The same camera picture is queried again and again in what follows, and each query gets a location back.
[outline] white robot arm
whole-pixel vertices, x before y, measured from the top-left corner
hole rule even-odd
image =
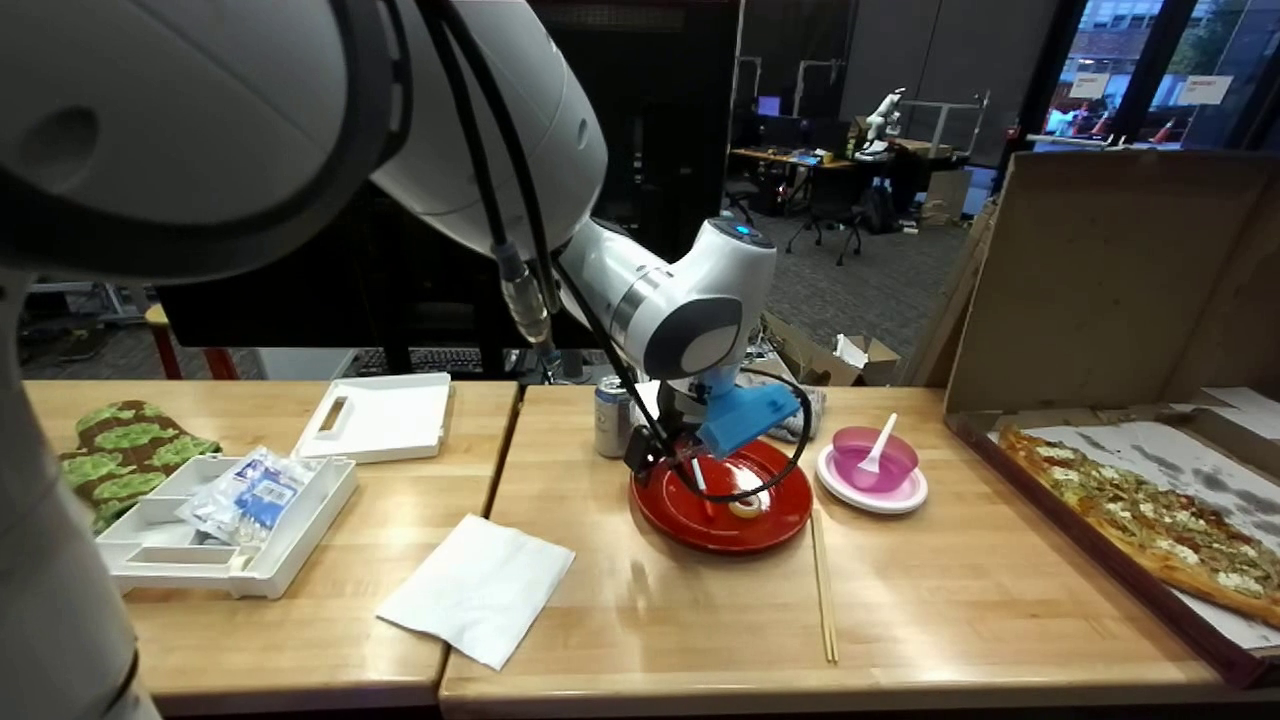
[[[124,608],[21,390],[35,271],[250,271],[378,180],[499,262],[531,345],[565,303],[646,377],[716,388],[772,285],[772,248],[744,222],[709,221],[664,262],[587,216],[604,137],[520,0],[3,0],[0,108],[3,717],[147,710]],[[747,403],[766,412],[704,433],[711,452],[795,412],[790,390]]]

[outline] white napkin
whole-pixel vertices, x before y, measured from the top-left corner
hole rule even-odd
[[[503,667],[567,565],[559,543],[464,516],[378,616]]]

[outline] desk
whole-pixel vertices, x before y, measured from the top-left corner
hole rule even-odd
[[[821,645],[813,537],[740,561],[661,540],[632,516],[624,469],[593,456],[593,390],[528,388],[492,521],[574,548],[577,565],[503,670],[448,656],[443,717],[1231,696],[942,424],[942,390],[835,388],[827,399],[821,440],[901,412],[934,477],[927,508],[907,521],[856,516],[815,493],[842,663]]]
[[[57,452],[75,444],[83,412],[134,395],[224,452],[287,452],[325,385],[31,381],[29,395]],[[162,707],[432,707],[448,649],[372,612],[464,510],[485,510],[514,399],[516,385],[458,385],[443,456],[359,469],[355,497],[282,598],[130,592],[144,687]]]

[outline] pizza box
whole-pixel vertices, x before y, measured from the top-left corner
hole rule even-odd
[[[130,586],[213,586],[230,594],[284,594],[338,510],[355,493],[355,458],[310,458],[315,477],[287,502],[263,548],[236,565],[234,543],[210,543],[176,510],[236,456],[198,456],[176,469],[158,493],[134,502],[96,548],[120,592]]]
[[[1280,452],[1211,403],[1211,388],[1280,388],[1278,306],[1278,156],[1016,156],[944,388],[948,428],[1240,687],[1280,685],[1280,645],[1163,586],[1021,471],[994,428],[1159,424],[1278,493]]]

